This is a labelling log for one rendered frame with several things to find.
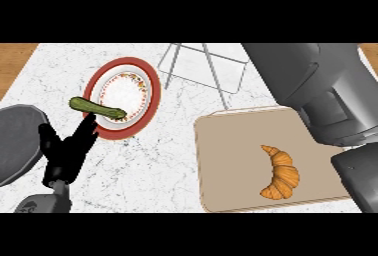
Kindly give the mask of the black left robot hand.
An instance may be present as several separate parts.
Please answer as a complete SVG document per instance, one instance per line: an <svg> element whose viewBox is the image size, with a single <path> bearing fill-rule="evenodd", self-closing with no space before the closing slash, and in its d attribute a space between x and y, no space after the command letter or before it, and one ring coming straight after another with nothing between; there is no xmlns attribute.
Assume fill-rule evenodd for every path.
<svg viewBox="0 0 378 256"><path fill-rule="evenodd" d="M60 139L50 124L38 126L39 149L47 159L42 185L51 186L57 180L70 184L78 176L85 155L92 147L98 133L95 115L90 113L82 119L70 136Z"/></svg>

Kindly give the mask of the orange croissant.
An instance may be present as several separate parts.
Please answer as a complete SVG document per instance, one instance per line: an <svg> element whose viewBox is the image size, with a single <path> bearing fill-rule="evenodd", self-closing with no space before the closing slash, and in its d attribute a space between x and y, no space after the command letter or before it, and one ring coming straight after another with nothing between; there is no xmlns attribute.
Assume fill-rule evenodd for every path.
<svg viewBox="0 0 378 256"><path fill-rule="evenodd" d="M271 163L271 181L267 187L259 191L259 195L271 200L287 199L292 196L292 189L299 183L299 174L293 166L289 154L276 147L262 145L262 151L270 157Z"/></svg>

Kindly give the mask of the green zucchini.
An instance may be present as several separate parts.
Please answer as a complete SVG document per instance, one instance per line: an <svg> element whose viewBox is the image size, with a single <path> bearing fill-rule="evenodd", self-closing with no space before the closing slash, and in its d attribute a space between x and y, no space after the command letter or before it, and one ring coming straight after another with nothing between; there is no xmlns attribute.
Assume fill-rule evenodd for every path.
<svg viewBox="0 0 378 256"><path fill-rule="evenodd" d="M79 112L94 113L115 120L126 116L126 112L122 109L98 105L82 97L69 99L69 107Z"/></svg>

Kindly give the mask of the red rimmed white plate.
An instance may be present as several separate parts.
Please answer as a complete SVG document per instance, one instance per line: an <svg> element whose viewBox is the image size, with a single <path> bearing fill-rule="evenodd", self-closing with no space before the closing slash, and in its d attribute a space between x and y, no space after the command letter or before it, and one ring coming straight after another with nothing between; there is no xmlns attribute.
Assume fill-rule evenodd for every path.
<svg viewBox="0 0 378 256"><path fill-rule="evenodd" d="M121 120L95 117L98 137L106 140L131 137L147 126L157 110L160 83L153 67L135 57L112 60L91 76L82 97L126 113Z"/></svg>

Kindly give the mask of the beige tray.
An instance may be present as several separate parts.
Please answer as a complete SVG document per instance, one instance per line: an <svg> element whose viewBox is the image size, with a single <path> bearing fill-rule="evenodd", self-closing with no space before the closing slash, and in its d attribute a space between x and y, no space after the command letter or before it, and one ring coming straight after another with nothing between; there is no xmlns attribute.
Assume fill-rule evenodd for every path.
<svg viewBox="0 0 378 256"><path fill-rule="evenodd" d="M342 149L315 143L293 110L259 108L202 116L194 121L194 142L206 211L256 210L348 197L330 164ZM293 195L280 200L259 195L273 177L265 146L287 153L298 169Z"/></svg>

